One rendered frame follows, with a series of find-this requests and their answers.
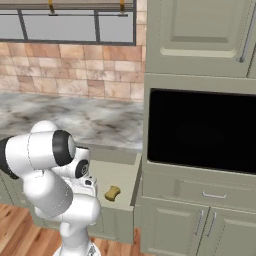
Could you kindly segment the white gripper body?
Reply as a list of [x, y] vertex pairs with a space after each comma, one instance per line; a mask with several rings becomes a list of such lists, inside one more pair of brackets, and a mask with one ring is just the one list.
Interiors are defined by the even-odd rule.
[[77, 194], [85, 194], [93, 197], [97, 196], [97, 188], [95, 186], [78, 186], [72, 185], [72, 190]]

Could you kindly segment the yellow-brown sponge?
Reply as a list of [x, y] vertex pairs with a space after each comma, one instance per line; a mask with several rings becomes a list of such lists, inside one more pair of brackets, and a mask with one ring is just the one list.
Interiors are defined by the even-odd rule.
[[117, 186], [111, 186], [110, 189], [105, 193], [105, 198], [108, 201], [114, 202], [117, 195], [121, 193], [121, 189]]

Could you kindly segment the open sage green drawer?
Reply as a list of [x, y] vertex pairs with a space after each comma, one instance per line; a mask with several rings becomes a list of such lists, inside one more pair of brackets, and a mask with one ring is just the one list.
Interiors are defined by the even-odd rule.
[[[132, 244], [134, 208], [141, 176], [141, 154], [126, 150], [90, 148], [90, 174], [97, 179], [101, 214], [90, 236]], [[117, 186], [121, 193], [111, 202], [105, 193]]]

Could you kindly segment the sage green base cabinet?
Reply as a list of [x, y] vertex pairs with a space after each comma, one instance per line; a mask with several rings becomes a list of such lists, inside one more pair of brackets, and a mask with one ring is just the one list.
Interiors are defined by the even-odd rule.
[[12, 179], [7, 174], [2, 173], [1, 177], [11, 197], [14, 206], [30, 208], [30, 202], [23, 193], [23, 182], [21, 179]]

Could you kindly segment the sage green tall cabinet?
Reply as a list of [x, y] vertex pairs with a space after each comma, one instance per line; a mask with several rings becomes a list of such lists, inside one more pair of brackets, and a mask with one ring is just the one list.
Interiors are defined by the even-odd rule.
[[147, 158], [150, 92], [153, 89], [164, 89], [256, 96], [256, 44], [254, 45], [254, 50], [250, 57], [247, 75], [244, 78], [154, 74], [148, 73], [145, 69], [144, 83], [142, 198], [149, 197], [208, 206], [207, 217], [211, 207], [256, 213], [256, 209], [242, 209], [189, 201], [180, 199], [174, 195], [176, 178], [256, 189], [256, 174], [151, 162]]

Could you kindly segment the sage green lower cupboard door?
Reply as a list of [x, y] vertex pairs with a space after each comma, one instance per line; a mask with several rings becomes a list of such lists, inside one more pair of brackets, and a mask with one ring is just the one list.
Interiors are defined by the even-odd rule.
[[196, 256], [256, 256], [256, 213], [211, 207]]
[[[140, 250], [155, 256], [196, 256], [208, 206], [143, 197]], [[204, 210], [199, 234], [199, 211]]]

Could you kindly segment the sage green cupboard door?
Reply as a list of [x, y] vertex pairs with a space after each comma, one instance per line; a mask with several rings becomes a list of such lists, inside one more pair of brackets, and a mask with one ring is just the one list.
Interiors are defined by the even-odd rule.
[[[196, 256], [208, 206], [143, 197], [140, 250], [155, 256]], [[199, 234], [199, 211], [204, 210]]]
[[211, 207], [196, 256], [256, 256], [256, 213]]
[[256, 44], [254, 24], [239, 63], [255, 0], [148, 0], [146, 71], [154, 74], [247, 75]]

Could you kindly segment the sage green drawer front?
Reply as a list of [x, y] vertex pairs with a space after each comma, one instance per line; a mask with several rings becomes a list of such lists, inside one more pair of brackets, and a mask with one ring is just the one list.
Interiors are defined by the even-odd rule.
[[[227, 194], [227, 197], [225, 199], [204, 197], [202, 191], [214, 195]], [[251, 188], [239, 188], [204, 181], [176, 178], [174, 195], [180, 199], [189, 201], [242, 209], [256, 209], [256, 189]]]

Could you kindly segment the black built-in oven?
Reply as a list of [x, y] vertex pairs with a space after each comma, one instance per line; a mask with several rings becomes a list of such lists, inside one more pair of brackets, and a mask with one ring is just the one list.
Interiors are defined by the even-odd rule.
[[147, 158], [256, 174], [256, 96], [153, 89]]

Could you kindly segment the grey framed window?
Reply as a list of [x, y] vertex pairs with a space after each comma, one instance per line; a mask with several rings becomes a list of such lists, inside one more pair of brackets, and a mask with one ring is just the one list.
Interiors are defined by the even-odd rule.
[[55, 44], [134, 45], [136, 0], [0, 0], [0, 41]]

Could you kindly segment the sage green upper cupboard door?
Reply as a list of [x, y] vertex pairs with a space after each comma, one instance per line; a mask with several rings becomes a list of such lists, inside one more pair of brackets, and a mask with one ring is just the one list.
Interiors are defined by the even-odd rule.
[[256, 44], [254, 24], [239, 63], [255, 0], [148, 0], [146, 71], [154, 74], [247, 75]]

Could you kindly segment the brass window bracket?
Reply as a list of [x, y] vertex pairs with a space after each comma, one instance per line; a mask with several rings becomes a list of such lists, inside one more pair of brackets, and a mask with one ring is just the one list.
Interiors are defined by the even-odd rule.
[[55, 12], [55, 9], [53, 6], [53, 0], [48, 0], [48, 7], [50, 10], [49, 16], [58, 16], [58, 14]]
[[119, 0], [120, 13], [118, 17], [128, 17], [128, 14], [125, 13], [125, 3], [124, 0]]

